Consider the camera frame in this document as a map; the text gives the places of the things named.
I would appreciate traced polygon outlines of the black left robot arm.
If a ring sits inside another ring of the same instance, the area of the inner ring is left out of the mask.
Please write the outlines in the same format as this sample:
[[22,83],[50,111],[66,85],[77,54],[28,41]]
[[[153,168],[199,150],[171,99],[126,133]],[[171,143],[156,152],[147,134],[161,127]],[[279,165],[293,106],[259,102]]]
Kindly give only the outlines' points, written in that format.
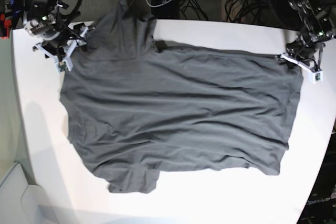
[[287,53],[294,58],[304,59],[323,48],[323,44],[335,38],[335,21],[331,10],[335,0],[289,0],[289,5],[296,10],[303,23],[297,38],[286,45]]

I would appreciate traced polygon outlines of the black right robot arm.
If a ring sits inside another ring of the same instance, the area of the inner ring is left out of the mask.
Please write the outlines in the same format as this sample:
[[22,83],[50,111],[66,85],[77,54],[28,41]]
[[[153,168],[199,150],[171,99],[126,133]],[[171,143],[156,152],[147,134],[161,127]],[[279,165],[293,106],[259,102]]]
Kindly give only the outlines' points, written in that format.
[[80,16],[82,1],[77,0],[69,14],[62,14],[60,9],[68,8],[62,0],[31,0],[28,11],[23,15],[24,29],[29,35],[43,40],[43,49],[52,55],[63,57],[67,42],[79,39],[79,30],[69,28],[69,24]]

